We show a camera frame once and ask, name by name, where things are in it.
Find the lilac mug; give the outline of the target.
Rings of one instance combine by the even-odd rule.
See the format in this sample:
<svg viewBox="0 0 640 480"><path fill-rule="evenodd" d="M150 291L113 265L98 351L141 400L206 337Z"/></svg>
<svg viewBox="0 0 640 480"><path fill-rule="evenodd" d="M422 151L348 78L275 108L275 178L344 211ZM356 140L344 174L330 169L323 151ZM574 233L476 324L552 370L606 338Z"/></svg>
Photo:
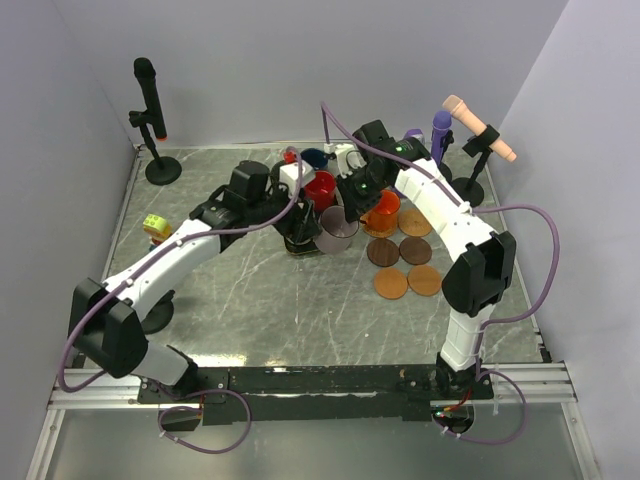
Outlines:
<svg viewBox="0 0 640 480"><path fill-rule="evenodd" d="M314 243L323 254L339 254L345 251L359 231L359 222L349 222L342 206L327 208L319 218L321 233Z"/></svg>

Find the orange mug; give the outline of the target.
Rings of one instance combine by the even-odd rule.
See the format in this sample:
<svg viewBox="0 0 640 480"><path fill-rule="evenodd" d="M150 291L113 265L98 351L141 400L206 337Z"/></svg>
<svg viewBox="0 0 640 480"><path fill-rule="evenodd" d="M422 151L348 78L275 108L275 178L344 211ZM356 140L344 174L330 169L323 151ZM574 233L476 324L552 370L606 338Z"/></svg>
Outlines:
<svg viewBox="0 0 640 480"><path fill-rule="evenodd" d="M376 230L386 230L398 225L400 198L390 190L384 190L378 204L360 218L362 225Z"/></svg>

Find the woven rattan coaster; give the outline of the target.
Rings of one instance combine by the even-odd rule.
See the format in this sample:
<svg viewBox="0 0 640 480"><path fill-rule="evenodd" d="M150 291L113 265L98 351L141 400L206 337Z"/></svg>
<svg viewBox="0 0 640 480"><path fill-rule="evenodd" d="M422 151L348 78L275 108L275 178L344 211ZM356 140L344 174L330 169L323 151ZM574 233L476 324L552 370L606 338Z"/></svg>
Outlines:
<svg viewBox="0 0 640 480"><path fill-rule="evenodd" d="M430 222L417 208L404 210L398 215L398 228L411 237L425 237L433 230Z"/></svg>
<svg viewBox="0 0 640 480"><path fill-rule="evenodd" d="M397 227L393 226L391 228L388 228L386 230L376 230L371 228L368 225L362 225L362 229L363 231L370 235L371 237L374 238L388 238L390 236L392 236L396 231L397 231Z"/></svg>

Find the light wood coaster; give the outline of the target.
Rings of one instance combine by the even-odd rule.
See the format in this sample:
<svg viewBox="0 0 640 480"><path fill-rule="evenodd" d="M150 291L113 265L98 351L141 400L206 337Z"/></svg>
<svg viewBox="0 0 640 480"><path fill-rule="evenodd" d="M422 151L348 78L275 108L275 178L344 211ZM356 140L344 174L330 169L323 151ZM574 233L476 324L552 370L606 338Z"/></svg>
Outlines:
<svg viewBox="0 0 640 480"><path fill-rule="evenodd" d="M412 291L422 296L434 296L441 290L442 279L439 272L428 265L416 265L407 275Z"/></svg>
<svg viewBox="0 0 640 480"><path fill-rule="evenodd" d="M388 300L397 300L405 295L408 289L406 275L394 267L381 269L373 280L376 293Z"/></svg>

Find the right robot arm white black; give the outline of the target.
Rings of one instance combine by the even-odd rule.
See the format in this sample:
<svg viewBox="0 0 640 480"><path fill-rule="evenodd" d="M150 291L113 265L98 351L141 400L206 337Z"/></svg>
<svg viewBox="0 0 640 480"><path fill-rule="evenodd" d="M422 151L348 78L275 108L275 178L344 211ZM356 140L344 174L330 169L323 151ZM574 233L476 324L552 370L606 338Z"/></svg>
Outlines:
<svg viewBox="0 0 640 480"><path fill-rule="evenodd" d="M431 224L451 258L442 280L450 317L436 384L444 396L458 398L472 383L467 369L477 358L481 325L511 285L516 240L473 214L419 141L394 140L379 120L356 130L353 141L364 165L337 179L346 220L371 212L393 187Z"/></svg>

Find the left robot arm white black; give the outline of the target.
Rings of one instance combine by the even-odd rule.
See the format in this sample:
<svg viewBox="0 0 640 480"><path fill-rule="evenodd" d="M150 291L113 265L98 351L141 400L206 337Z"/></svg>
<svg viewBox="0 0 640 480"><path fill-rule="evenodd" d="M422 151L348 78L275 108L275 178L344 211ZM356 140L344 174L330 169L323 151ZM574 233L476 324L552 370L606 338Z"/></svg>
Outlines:
<svg viewBox="0 0 640 480"><path fill-rule="evenodd" d="M256 161L240 162L229 182L197 205L160 246L102 282L87 278L77 285L64 349L77 349L114 378L136 375L161 383L176 402L192 398L196 363L149 341L143 320L194 269L247 233L268 226L286 230L314 177L303 160L280 166L276 174Z"/></svg>

